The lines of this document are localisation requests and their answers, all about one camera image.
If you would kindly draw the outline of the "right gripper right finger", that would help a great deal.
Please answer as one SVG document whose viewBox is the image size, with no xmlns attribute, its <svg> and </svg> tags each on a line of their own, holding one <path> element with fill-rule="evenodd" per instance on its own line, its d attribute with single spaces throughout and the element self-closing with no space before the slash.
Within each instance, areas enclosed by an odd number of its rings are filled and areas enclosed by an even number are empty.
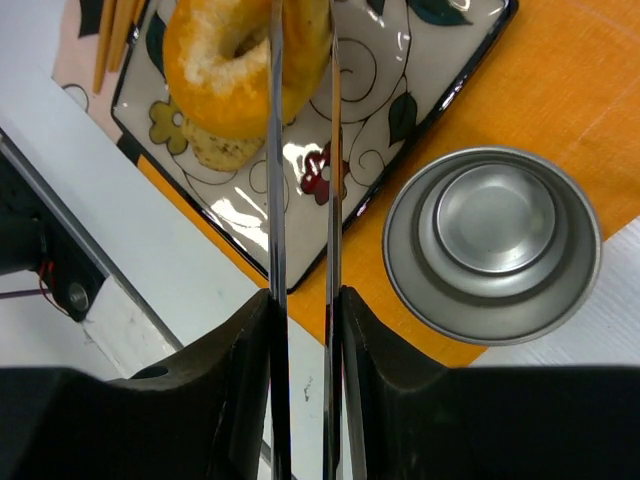
<svg viewBox="0 0 640 480">
<path fill-rule="evenodd" d="M 449 368 L 341 292 L 357 479 L 635 479 L 639 371 Z"/>
</svg>

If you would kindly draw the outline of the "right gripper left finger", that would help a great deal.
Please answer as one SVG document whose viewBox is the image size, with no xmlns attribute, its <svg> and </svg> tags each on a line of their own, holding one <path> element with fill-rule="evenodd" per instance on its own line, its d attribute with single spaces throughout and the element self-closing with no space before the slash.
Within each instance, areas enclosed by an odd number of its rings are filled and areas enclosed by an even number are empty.
<svg viewBox="0 0 640 480">
<path fill-rule="evenodd" d="M 128 379 L 1 372 L 5 479 L 253 479 L 268 391 L 266 290 Z"/>
</svg>

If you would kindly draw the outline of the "metal tongs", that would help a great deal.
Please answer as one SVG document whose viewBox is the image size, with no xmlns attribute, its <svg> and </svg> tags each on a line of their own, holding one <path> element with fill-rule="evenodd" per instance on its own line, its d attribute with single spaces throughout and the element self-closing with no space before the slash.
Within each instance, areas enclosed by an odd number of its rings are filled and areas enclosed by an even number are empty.
<svg viewBox="0 0 640 480">
<path fill-rule="evenodd" d="M 271 7 L 267 196 L 269 220 L 271 477 L 290 479 L 291 433 L 286 293 L 286 235 L 282 148 L 283 3 Z M 324 345 L 322 477 L 341 479 L 342 467 L 342 314 L 341 247 L 343 200 L 343 128 L 341 69 L 336 28 L 331 28 L 331 162 L 327 241 L 327 305 Z"/>
</svg>

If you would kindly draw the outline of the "herb toast slice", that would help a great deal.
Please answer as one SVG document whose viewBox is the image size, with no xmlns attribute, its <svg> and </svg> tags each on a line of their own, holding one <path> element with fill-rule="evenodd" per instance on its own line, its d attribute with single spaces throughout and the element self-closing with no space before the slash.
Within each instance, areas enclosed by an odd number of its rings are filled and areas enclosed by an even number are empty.
<svg viewBox="0 0 640 480">
<path fill-rule="evenodd" d="M 212 135 L 188 117 L 184 118 L 181 129 L 199 163 L 215 171 L 242 169 L 265 143 L 262 138 L 229 139 Z"/>
</svg>

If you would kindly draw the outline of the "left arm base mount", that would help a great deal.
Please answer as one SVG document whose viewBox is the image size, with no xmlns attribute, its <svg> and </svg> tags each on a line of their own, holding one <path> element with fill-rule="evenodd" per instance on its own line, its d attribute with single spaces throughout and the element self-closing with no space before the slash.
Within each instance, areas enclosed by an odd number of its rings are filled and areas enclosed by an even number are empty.
<svg viewBox="0 0 640 480">
<path fill-rule="evenodd" d="M 84 321 L 107 272 L 79 243 L 44 182 L 13 142 L 1 138 L 1 273 L 33 272 L 38 288 Z"/>
</svg>

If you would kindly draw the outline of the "golden bagel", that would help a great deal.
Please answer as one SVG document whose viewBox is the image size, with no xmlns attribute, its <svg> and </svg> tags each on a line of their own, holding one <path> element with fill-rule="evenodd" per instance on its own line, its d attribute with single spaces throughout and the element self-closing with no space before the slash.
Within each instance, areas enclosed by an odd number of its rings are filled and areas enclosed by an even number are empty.
<svg viewBox="0 0 640 480">
<path fill-rule="evenodd" d="M 269 1 L 180 1 L 163 40 L 169 92 L 185 117 L 223 138 L 263 137 L 269 115 Z M 286 1 L 283 119 L 318 89 L 332 43 L 326 1 Z"/>
</svg>

